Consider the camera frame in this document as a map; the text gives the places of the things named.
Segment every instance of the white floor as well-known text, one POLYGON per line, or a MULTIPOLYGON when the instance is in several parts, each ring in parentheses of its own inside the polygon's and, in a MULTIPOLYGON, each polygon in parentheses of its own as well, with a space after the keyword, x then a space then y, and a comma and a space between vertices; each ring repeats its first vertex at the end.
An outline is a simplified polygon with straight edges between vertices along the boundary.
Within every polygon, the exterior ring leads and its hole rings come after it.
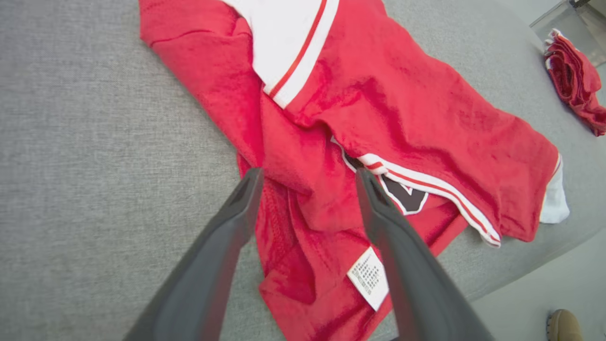
POLYGON ((498 341, 543 341, 550 312, 579 319, 587 341, 606 341, 606 231, 472 306, 498 341))

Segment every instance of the red garment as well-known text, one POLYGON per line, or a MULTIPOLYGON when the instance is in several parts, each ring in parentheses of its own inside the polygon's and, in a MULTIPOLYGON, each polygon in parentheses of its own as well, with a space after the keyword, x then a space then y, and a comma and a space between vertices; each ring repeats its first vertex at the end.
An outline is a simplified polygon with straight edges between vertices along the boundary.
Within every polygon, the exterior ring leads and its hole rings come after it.
POLYGON ((598 103, 600 75, 587 57, 553 29, 546 41, 545 65, 560 99, 568 104, 596 136, 606 133, 606 108, 598 103))
POLYGON ((240 14, 140 0, 141 38, 241 172, 265 169, 259 289, 288 340, 365 340, 391 310, 387 297, 375 312, 346 276, 370 245, 351 162, 425 198, 394 195, 434 255, 467 224, 495 246, 533 239, 557 149, 427 56, 380 0, 230 3, 240 14))

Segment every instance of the folded red cloth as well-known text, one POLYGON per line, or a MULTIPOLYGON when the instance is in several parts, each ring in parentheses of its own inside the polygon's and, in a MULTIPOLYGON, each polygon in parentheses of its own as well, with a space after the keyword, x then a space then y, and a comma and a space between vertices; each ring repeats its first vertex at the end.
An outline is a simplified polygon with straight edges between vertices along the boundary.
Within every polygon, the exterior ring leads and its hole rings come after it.
POLYGON ((545 41, 545 66, 560 99, 596 136, 606 133, 606 108, 598 103, 600 75, 587 57, 556 29, 545 41))

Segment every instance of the shoe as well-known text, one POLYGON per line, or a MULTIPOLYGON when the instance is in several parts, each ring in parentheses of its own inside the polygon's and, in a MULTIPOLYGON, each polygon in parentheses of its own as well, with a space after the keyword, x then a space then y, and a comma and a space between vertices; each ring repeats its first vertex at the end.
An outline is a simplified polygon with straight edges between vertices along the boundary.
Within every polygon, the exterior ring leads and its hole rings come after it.
POLYGON ((581 326, 572 312, 558 309, 547 319, 548 341, 583 341, 581 326))

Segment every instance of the white care label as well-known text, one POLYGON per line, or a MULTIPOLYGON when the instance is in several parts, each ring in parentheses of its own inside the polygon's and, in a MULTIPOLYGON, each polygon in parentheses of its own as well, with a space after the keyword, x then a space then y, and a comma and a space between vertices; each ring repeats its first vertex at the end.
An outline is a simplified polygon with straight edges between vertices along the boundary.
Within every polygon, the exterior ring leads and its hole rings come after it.
POLYGON ((375 311, 379 310, 381 303, 389 292, 385 268, 375 254, 375 250, 368 250, 358 258, 356 263, 347 271, 347 277, 366 299, 375 311))

